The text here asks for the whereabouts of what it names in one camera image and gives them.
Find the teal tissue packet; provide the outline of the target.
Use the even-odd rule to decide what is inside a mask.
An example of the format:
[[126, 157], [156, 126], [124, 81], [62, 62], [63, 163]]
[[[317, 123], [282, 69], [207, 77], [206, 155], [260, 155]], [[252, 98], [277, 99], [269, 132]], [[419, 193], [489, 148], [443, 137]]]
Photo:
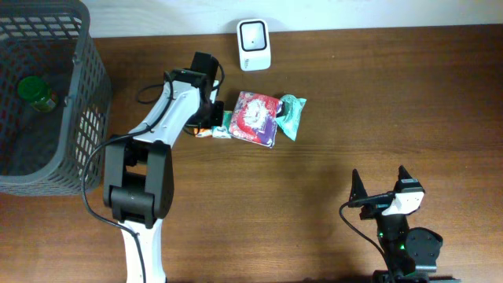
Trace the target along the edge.
[[212, 127], [213, 138], [232, 138], [229, 132], [229, 126], [233, 113], [231, 111], [224, 111], [222, 124], [220, 126]]

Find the orange tissue packet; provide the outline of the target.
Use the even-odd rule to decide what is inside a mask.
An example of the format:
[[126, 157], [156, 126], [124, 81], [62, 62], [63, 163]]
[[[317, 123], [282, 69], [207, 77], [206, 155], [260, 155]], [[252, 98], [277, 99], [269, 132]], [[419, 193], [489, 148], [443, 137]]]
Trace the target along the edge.
[[213, 136], [213, 130], [212, 129], [195, 129], [194, 130], [194, 135], [196, 138], [210, 138]]

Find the red purple floral pack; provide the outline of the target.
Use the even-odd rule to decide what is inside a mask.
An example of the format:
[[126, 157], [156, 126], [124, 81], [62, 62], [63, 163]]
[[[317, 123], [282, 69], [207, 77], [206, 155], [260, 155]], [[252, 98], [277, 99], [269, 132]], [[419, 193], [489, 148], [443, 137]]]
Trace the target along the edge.
[[277, 133], [277, 114], [282, 102], [275, 97], [241, 91], [229, 125], [233, 138], [273, 148]]

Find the mint green wipes packet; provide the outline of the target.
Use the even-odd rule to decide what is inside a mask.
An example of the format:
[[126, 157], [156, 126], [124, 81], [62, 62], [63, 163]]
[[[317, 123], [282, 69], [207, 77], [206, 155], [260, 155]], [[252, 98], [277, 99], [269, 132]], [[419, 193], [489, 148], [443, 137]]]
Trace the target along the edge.
[[282, 108], [277, 115], [277, 125], [283, 130], [284, 134], [296, 140], [302, 110], [307, 102], [306, 98], [296, 97], [293, 94], [286, 94], [281, 97]]

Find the green lid glass jar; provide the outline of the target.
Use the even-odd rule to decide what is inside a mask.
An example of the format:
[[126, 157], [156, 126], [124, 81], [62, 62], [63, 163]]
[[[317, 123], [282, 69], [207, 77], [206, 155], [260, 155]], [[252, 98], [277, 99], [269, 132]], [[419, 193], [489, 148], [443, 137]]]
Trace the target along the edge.
[[38, 112], [52, 112], [58, 104], [58, 96], [50, 85], [36, 75], [22, 78], [17, 94]]

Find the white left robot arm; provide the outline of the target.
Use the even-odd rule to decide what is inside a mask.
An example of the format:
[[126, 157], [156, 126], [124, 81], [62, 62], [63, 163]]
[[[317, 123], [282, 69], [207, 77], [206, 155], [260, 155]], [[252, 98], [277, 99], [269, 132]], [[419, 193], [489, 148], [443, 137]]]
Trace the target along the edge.
[[215, 57], [201, 52], [189, 68], [165, 72], [149, 114], [105, 147], [103, 201], [123, 234], [129, 282], [167, 281], [161, 230], [174, 197], [171, 151], [184, 130], [222, 125], [222, 81], [215, 78], [222, 72]]

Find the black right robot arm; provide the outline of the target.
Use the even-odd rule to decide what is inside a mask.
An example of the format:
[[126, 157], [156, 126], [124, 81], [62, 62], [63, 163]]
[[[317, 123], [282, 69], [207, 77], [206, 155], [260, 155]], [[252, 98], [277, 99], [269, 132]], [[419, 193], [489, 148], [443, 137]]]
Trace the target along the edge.
[[372, 282], [457, 282], [454, 277], [432, 277], [437, 271], [443, 238], [424, 227], [411, 228], [407, 216], [420, 208], [425, 190], [405, 167], [398, 168], [394, 189], [370, 196], [357, 170], [352, 171], [351, 192], [344, 208], [360, 208], [361, 220], [374, 220], [377, 225], [373, 241], [349, 221], [345, 223], [359, 236], [372, 244], [381, 254], [386, 270], [376, 270]]

